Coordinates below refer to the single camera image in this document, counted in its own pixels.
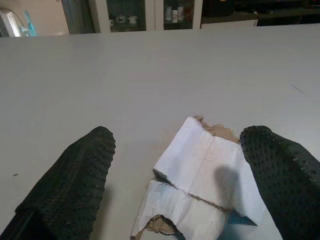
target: white table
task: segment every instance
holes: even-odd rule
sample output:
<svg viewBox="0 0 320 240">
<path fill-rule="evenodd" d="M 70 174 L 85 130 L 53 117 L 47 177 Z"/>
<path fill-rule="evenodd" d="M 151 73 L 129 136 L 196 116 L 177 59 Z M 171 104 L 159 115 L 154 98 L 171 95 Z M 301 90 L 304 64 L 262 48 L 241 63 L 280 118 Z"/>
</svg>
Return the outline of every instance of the white table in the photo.
<svg viewBox="0 0 320 240">
<path fill-rule="evenodd" d="M 319 25 L 0 39 L 0 231 L 98 125 L 114 133 L 116 154 L 92 240 L 129 239 L 152 167 L 187 116 L 236 134 L 267 125 L 319 159 L 319 43 Z M 228 234 L 281 239 L 268 212 Z"/>
</svg>

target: cardboard piece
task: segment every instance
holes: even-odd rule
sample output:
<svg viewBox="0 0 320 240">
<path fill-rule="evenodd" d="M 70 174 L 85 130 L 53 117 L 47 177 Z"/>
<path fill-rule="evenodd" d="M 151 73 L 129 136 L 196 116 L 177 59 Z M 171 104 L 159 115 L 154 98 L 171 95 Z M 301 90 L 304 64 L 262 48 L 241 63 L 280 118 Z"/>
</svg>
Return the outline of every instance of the cardboard piece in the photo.
<svg viewBox="0 0 320 240">
<path fill-rule="evenodd" d="M 161 188 L 161 194 L 156 194 L 154 189 L 157 188 L 153 188 L 156 183 L 150 182 L 134 224 L 132 239 L 140 240 L 144 229 L 164 234 L 180 231 L 187 240 L 216 239 L 214 235 L 209 236 L 210 231 L 205 226 L 197 226 L 195 223 L 211 220 L 214 226 L 210 227 L 215 229 L 218 237 L 218 230 L 223 228 L 220 224 L 224 224 L 220 219 L 227 219 L 231 209 L 256 224 L 262 221 L 266 207 L 250 166 L 243 156 L 239 139 L 233 136 L 230 128 L 224 128 L 222 124 L 210 126 L 201 116 L 188 117 L 153 171 L 159 181 L 165 182 L 161 183 L 165 187 Z M 174 214 L 176 217 L 183 215 L 179 209 L 186 208 L 186 200 L 176 199 L 182 193 L 188 202 L 200 202 L 208 212 L 220 211 L 224 217 L 213 213 L 214 219 L 210 216 L 201 219 L 192 216 L 193 219 L 187 219 L 188 223 L 184 220 L 189 225 L 186 227 L 189 230 L 184 233 L 185 230 L 179 225 L 183 219 L 173 219 Z M 193 212 L 195 205 L 189 206 Z M 200 233 L 197 235 L 190 232 L 207 235 L 196 238 Z"/>
</svg>

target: torn cardboard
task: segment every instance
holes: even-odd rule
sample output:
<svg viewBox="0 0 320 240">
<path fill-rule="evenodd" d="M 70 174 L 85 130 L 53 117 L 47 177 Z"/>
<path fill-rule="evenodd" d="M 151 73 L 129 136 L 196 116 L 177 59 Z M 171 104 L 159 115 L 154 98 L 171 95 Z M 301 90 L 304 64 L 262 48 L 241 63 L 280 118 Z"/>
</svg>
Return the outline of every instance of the torn cardboard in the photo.
<svg viewBox="0 0 320 240">
<path fill-rule="evenodd" d="M 231 209 L 256 224 L 263 218 L 266 207 L 239 139 L 221 124 L 210 126 L 201 116 L 188 117 L 153 171 L 163 182 L 150 182 L 132 239 L 140 240 L 148 229 L 180 231 L 187 240 L 214 240 Z M 193 214 L 203 209 L 209 215 Z M 202 222 L 210 226 L 197 224 Z"/>
</svg>

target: cabinet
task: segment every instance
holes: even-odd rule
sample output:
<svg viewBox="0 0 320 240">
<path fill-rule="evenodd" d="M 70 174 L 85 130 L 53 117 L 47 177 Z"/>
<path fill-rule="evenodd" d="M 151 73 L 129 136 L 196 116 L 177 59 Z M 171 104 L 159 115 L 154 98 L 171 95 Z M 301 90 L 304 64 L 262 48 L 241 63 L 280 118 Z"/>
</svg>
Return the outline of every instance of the cabinet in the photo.
<svg viewBox="0 0 320 240">
<path fill-rule="evenodd" d="M 203 0 L 88 0 L 98 33 L 199 29 Z"/>
</svg>

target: table surface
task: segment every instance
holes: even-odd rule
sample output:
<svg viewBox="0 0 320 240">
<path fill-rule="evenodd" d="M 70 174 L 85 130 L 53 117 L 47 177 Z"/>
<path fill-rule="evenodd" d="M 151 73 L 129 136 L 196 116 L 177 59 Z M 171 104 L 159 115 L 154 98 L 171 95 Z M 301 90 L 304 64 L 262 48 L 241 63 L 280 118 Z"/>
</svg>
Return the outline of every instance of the table surface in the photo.
<svg viewBox="0 0 320 240">
<path fill-rule="evenodd" d="M 92 240 L 129 239 L 152 167 L 187 116 L 203 115 L 237 135 L 266 125 L 319 159 L 319 30 L 0 39 L 0 231 L 64 149 L 99 125 L 114 133 L 116 154 Z M 266 212 L 262 225 L 231 225 L 222 238 L 281 236 Z"/>
</svg>

